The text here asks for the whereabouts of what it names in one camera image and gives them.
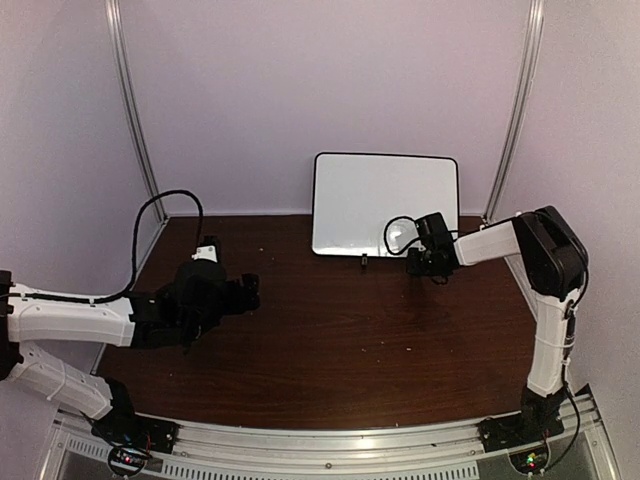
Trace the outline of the white whiteboard with writing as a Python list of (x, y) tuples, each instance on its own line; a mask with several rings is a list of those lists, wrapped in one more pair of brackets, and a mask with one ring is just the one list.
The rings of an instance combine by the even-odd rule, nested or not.
[(388, 257), (439, 213), (458, 229), (459, 171), (452, 158), (323, 152), (314, 159), (311, 249), (316, 255)]

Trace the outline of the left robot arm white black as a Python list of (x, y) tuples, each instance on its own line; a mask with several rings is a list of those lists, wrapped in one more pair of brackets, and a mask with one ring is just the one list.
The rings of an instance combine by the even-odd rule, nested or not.
[(71, 406), (105, 426), (123, 444), (144, 433), (121, 382), (85, 374), (38, 347), (41, 340), (109, 344), (131, 349), (188, 348), (221, 320), (260, 305), (259, 277), (230, 280), (224, 267), (198, 258), (182, 264), (154, 293), (71, 297), (14, 282), (1, 273), (1, 378)]

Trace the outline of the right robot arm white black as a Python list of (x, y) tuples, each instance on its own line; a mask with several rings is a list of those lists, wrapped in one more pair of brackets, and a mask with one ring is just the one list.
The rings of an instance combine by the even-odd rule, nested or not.
[(560, 212), (545, 206), (457, 239), (441, 213), (414, 221), (418, 247), (407, 249), (407, 273), (448, 279), (456, 269), (519, 256), (535, 301), (534, 353), (521, 412), (512, 430), (535, 440), (551, 424), (566, 393), (566, 369), (575, 341), (575, 311), (589, 281), (588, 253)]

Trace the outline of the left circuit board with leds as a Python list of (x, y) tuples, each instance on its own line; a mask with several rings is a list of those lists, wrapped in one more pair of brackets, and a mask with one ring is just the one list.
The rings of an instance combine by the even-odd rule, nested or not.
[(135, 476), (146, 467), (150, 459), (151, 455), (141, 450), (114, 446), (108, 453), (107, 466), (118, 476)]

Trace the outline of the circuit board with leds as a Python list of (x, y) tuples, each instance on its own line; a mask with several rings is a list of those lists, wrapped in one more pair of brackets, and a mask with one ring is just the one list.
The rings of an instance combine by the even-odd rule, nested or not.
[(135, 476), (146, 467), (150, 459), (151, 455), (141, 450), (114, 446), (108, 453), (107, 466), (118, 476)]
[(535, 475), (544, 470), (550, 459), (546, 447), (536, 447), (515, 451), (509, 454), (509, 460), (514, 470), (522, 475)]

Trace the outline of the right circuit board with leds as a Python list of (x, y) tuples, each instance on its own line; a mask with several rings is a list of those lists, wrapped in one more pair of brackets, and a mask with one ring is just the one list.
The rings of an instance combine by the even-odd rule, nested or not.
[(514, 470), (522, 475), (535, 475), (544, 470), (550, 459), (546, 447), (536, 447), (515, 451), (509, 454), (509, 460)]

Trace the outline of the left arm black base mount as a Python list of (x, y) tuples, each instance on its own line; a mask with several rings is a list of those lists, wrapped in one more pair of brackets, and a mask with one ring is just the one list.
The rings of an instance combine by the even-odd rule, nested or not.
[(113, 409), (101, 419), (87, 417), (86, 420), (91, 425), (91, 433), (108, 445), (133, 447), (144, 453), (171, 454), (179, 431), (175, 422), (122, 409)]

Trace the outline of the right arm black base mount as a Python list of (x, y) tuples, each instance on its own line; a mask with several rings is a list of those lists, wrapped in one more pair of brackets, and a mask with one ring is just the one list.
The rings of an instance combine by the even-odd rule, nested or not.
[(485, 452), (540, 443), (564, 432), (564, 425), (556, 415), (539, 420), (530, 412), (488, 417), (477, 428)]

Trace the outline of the aluminium front frame rail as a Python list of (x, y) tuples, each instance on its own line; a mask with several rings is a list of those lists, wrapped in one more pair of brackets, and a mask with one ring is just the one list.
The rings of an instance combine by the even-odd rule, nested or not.
[(516, 410), (534, 321), (502, 260), (448, 284), (399, 260), (321, 257), (307, 216), (213, 217), (231, 275), (261, 307), (191, 348), (108, 348), (98, 370), (179, 426), (147, 478), (519, 479), (478, 424)]

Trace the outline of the right aluminium corner post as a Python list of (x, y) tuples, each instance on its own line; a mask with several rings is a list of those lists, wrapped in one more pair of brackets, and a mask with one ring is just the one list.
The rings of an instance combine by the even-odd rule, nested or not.
[(490, 224), (496, 217), (500, 199), (506, 188), (509, 171), (515, 156), (519, 136), (524, 124), (529, 95), (538, 64), (545, 20), (544, 0), (531, 0), (524, 33), (524, 44), (511, 114), (506, 129), (498, 169), (494, 176), (488, 202), (482, 215)]

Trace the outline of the aluminium corner post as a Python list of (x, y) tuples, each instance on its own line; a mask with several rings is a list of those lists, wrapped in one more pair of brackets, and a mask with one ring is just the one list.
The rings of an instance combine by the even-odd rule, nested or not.
[(160, 190), (151, 165), (136, 101), (133, 78), (126, 48), (126, 39), (122, 24), (120, 2), (117, 0), (106, 0), (104, 5), (106, 10), (107, 28), (111, 38), (115, 68), (123, 101), (126, 123), (129, 128), (146, 194), (148, 197), (154, 197), (160, 193)]
[(538, 64), (545, 20), (544, 0), (531, 0), (524, 33), (524, 44), (511, 114), (506, 129), (498, 169), (494, 176), (488, 202), (482, 215), (490, 224), (496, 217), (500, 199), (506, 188), (509, 171), (515, 156), (519, 136), (524, 124), (529, 95)]

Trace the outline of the left aluminium corner post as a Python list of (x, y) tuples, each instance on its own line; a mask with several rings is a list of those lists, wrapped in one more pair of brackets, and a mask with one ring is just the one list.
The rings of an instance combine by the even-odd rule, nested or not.
[(106, 0), (104, 5), (106, 10), (107, 28), (111, 38), (115, 68), (123, 101), (126, 123), (129, 128), (146, 194), (148, 197), (154, 197), (160, 193), (160, 190), (151, 165), (136, 101), (133, 78), (126, 48), (126, 39), (122, 24), (120, 2), (117, 0)]

